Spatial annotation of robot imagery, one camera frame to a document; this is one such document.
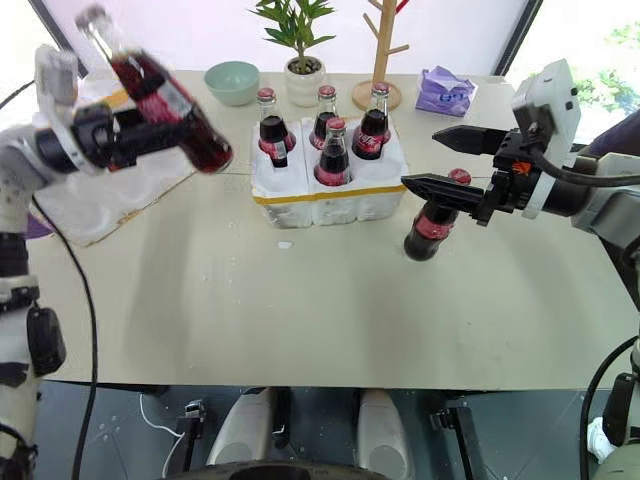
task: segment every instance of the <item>white pot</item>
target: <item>white pot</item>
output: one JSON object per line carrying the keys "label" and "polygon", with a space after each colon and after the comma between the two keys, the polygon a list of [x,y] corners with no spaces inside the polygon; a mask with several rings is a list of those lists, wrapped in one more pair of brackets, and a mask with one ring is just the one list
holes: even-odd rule
{"label": "white pot", "polygon": [[320,62],[320,70],[308,75],[298,75],[289,70],[289,64],[295,60],[297,60],[297,57],[289,60],[284,66],[284,78],[287,85],[289,101],[299,107],[315,107],[318,105],[318,88],[320,88],[325,80],[324,63],[314,58],[314,60]]}

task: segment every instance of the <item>purple tissue box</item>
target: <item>purple tissue box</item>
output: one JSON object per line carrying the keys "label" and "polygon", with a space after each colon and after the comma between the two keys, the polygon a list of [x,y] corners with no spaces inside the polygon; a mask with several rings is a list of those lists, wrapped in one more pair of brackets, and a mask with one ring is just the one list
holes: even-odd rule
{"label": "purple tissue box", "polygon": [[463,117],[477,88],[470,80],[458,78],[446,68],[423,70],[416,108]]}

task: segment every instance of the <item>table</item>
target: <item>table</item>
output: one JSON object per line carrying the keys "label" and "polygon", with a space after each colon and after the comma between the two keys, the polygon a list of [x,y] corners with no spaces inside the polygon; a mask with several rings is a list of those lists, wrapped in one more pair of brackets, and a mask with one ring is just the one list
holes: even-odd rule
{"label": "table", "polygon": [[[194,175],[98,245],[77,249],[98,312],[101,382],[584,388],[606,354],[637,332],[600,242],[566,219],[497,213],[482,228],[461,216],[427,263],[402,250],[421,206],[410,194],[382,221],[271,228],[251,198],[257,108],[223,107],[202,75],[177,73],[227,134],[235,163],[218,176]],[[349,98],[364,78],[330,76],[342,115],[359,115]],[[412,173],[490,175],[489,157],[456,154],[430,137],[461,121],[514,126],[509,85],[473,78],[479,91],[460,120],[415,111],[415,76],[390,80],[404,93],[392,116]],[[263,74],[263,84],[276,89],[285,118],[314,114],[288,103],[281,74]],[[57,311],[68,349],[52,378],[87,380],[79,278],[57,239],[30,241],[29,251],[41,304]]]}

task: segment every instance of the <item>cola bottle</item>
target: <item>cola bottle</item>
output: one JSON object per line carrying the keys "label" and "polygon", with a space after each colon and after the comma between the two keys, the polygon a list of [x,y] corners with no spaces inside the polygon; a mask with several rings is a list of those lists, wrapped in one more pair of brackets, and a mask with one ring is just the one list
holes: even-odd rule
{"label": "cola bottle", "polygon": [[318,150],[322,150],[327,136],[327,120],[338,116],[336,89],[331,85],[322,85],[318,89],[318,100],[320,101],[320,107],[318,108],[313,131],[309,135],[309,141]]}
{"label": "cola bottle", "polygon": [[376,83],[371,89],[371,102],[353,133],[353,153],[364,160],[376,160],[382,155],[382,145],[388,140],[389,119],[387,100],[389,84]]}
{"label": "cola bottle", "polygon": [[180,148],[195,168],[203,173],[216,173],[229,166],[233,160],[229,142],[211,126],[182,85],[148,53],[131,43],[101,6],[83,10],[76,17],[76,25],[111,64],[147,122],[189,123],[190,133]]}
{"label": "cola bottle", "polygon": [[[455,168],[449,178],[463,185],[471,183],[466,170]],[[411,231],[404,239],[404,251],[413,260],[424,262],[433,257],[440,244],[449,236],[458,218],[458,210],[426,202],[413,221]]]}
{"label": "cola bottle", "polygon": [[327,121],[327,130],[327,139],[320,155],[320,162],[313,173],[323,185],[339,187],[351,181],[349,154],[344,140],[347,129],[342,118],[333,117]]}
{"label": "cola bottle", "polygon": [[260,105],[260,150],[269,155],[275,168],[288,165],[287,153],[296,145],[296,137],[287,130],[282,119],[276,94],[271,88],[258,90]]}

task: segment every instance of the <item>wooden coat rack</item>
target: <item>wooden coat rack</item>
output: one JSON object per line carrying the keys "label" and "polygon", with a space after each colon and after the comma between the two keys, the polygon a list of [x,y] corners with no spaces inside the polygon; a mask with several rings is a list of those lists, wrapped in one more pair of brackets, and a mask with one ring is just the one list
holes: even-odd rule
{"label": "wooden coat rack", "polygon": [[[361,82],[353,89],[353,103],[362,110],[366,109],[371,99],[371,86],[378,82],[384,82],[387,75],[387,61],[389,55],[394,53],[403,52],[409,49],[409,45],[405,44],[400,47],[391,48],[391,36],[393,34],[393,23],[396,15],[404,8],[408,3],[408,0],[402,0],[399,4],[396,4],[396,0],[383,0],[382,4],[378,0],[368,0],[368,2],[380,10],[380,26],[376,26],[369,18],[369,15],[364,13],[364,21],[367,23],[371,32],[378,40],[378,48],[376,50],[376,64],[373,70],[373,79],[366,82]],[[394,85],[389,84],[389,110],[396,108],[402,101],[402,93]]]}

